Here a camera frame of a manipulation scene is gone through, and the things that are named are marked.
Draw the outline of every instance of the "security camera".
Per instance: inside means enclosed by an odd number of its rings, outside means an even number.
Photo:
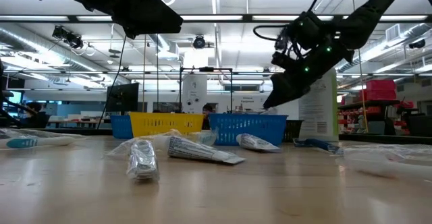
[[[205,40],[203,35],[197,35],[194,40],[194,48],[202,49],[205,47]]]

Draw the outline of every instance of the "ceiling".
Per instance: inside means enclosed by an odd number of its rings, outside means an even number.
[[[299,14],[308,9],[312,0],[175,0],[170,8],[178,14]],[[358,7],[367,0],[319,0],[315,8],[315,13],[318,14],[349,14],[353,11],[353,5]],[[396,0],[393,5],[387,10],[386,14],[431,14],[432,7],[427,0]],[[91,13],[84,7],[72,0],[0,0],[0,15],[94,15],[102,13],[95,11]],[[86,54],[81,55],[97,66],[97,70],[108,69],[116,71],[119,65],[119,59],[110,58],[108,50],[121,50],[123,45],[124,31],[121,26],[115,25],[111,35],[110,24],[62,24],[55,23],[19,23],[12,24],[19,26],[29,31],[32,36],[28,36],[28,40],[35,40],[36,37],[44,38],[50,43],[56,44],[57,41],[52,37],[53,29],[56,25],[64,26],[69,31],[75,34],[82,35],[82,39],[95,48],[95,53],[92,56]],[[163,38],[167,41],[175,42],[179,46],[180,55],[183,56],[186,51],[193,51],[191,41],[196,35],[203,35],[205,40],[211,45],[206,48],[206,54],[209,55],[209,66],[230,67],[237,71],[259,71],[264,67],[271,67],[271,55],[274,52],[273,43],[271,41],[261,40],[257,38],[252,29],[260,24],[257,23],[220,23],[218,24],[218,44],[221,59],[219,65],[215,59],[214,44],[216,42],[216,29],[213,23],[185,23],[182,25],[182,30],[179,34],[163,34]],[[379,24],[372,33],[369,43],[379,40],[385,36],[385,30],[394,24]],[[262,30],[264,36],[275,37],[279,33],[279,28]],[[427,53],[430,50],[431,41],[429,34],[426,33],[426,46],[422,49],[409,49],[404,52],[403,46],[394,47],[385,53],[375,56],[370,61],[363,63],[366,71],[376,72],[379,68],[392,64],[395,61],[403,60],[406,56],[414,56],[417,53]],[[57,47],[63,47],[69,50],[69,46],[63,42],[59,42]],[[157,59],[156,47],[150,41],[149,37],[144,35],[138,36],[135,40],[127,39],[122,65],[129,66],[132,71],[142,71],[143,62],[146,61],[146,71],[155,71],[156,64],[159,64],[159,70],[166,72],[171,70],[179,70],[180,63],[178,60]],[[386,72],[391,73],[410,73],[413,67],[424,67],[429,64],[428,61],[415,63],[402,63],[400,66],[389,69]],[[359,72],[358,66],[350,68],[346,72]],[[141,79],[139,75],[124,75],[125,79]],[[340,77],[341,85],[353,85],[356,83],[355,78]]]

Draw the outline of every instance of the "ceiling pipe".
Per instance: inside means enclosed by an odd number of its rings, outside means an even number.
[[[107,68],[104,68],[102,66],[97,65],[96,63],[86,59],[83,56],[78,56],[74,53],[72,53],[69,49],[65,49],[62,46],[55,46],[55,43],[52,43],[48,41],[47,39],[39,36],[34,35],[33,32],[15,25],[15,24],[2,24],[0,27],[0,32],[8,33],[9,36],[13,37],[17,41],[20,41],[21,43],[27,44],[29,47],[32,47],[35,51],[43,52],[48,51],[52,52],[54,55],[58,56],[58,58],[61,58],[63,62],[70,61],[71,63],[75,63],[88,71],[105,71]],[[114,75],[109,75],[109,77],[113,80]],[[117,84],[129,84],[130,81],[122,76],[119,76],[117,78]]]
[[[337,65],[337,72],[344,72],[347,69],[350,69],[354,67],[355,65],[358,65],[366,61],[370,61],[380,55],[383,55],[384,53],[388,52],[390,49],[403,45],[404,43],[407,43],[411,41],[412,39],[418,38],[427,31],[429,31],[432,28],[432,24],[417,24],[413,26],[412,24],[398,24],[400,26],[400,40],[396,42],[394,45],[392,45],[392,40],[387,41],[386,36],[382,36],[380,39],[374,41],[373,43],[369,45],[365,45],[363,48],[360,49],[360,55],[362,57],[362,61],[360,61],[360,57],[357,56],[353,59],[352,63],[348,63],[345,59],[341,61],[340,64]]]

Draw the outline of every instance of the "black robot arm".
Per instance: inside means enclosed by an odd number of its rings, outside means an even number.
[[[394,1],[368,0],[339,22],[323,22],[309,9],[284,26],[276,39],[276,52],[271,63],[284,68],[285,72],[272,75],[273,91],[264,108],[300,98],[310,90],[313,82],[339,61],[352,62],[354,50],[366,44],[381,16]],[[296,54],[296,59],[290,57],[291,51]]]

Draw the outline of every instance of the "computer monitor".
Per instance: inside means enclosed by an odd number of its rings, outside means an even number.
[[[108,87],[106,112],[137,111],[138,88],[139,83]]]

